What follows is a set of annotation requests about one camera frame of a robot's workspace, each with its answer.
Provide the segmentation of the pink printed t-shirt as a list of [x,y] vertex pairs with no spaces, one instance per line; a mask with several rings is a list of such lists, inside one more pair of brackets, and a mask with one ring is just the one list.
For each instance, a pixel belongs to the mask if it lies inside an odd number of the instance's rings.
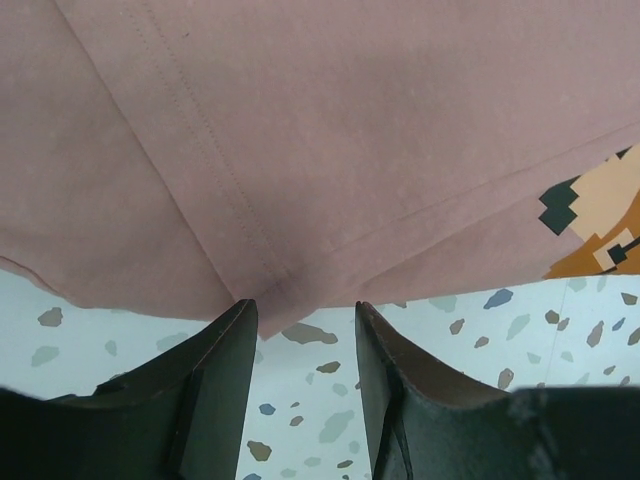
[[269,337],[639,270],[635,1],[5,1],[1,265]]

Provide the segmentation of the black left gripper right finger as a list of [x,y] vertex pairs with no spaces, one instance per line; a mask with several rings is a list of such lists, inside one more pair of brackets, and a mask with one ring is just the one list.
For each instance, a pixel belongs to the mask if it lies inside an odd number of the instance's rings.
[[355,306],[360,392],[375,479],[636,479],[639,390],[513,393],[451,368]]

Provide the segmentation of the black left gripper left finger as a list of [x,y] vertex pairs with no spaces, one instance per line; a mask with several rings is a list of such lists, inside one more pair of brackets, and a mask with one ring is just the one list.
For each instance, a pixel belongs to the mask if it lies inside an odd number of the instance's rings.
[[241,300],[90,396],[2,389],[2,478],[234,478],[257,326],[255,302]]

